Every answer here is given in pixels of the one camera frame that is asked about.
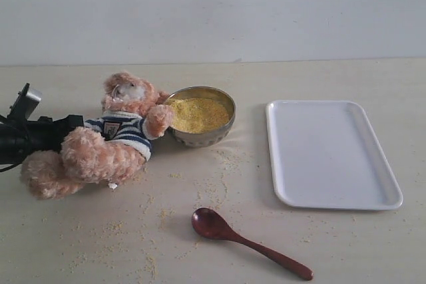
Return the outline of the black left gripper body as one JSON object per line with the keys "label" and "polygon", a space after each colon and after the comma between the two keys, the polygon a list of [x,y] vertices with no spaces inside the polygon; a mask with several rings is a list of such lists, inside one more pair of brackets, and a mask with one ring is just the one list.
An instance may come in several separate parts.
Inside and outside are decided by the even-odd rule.
{"label": "black left gripper body", "polygon": [[1,165],[17,166],[36,151],[58,152],[67,135],[67,119],[12,119],[1,116]]}

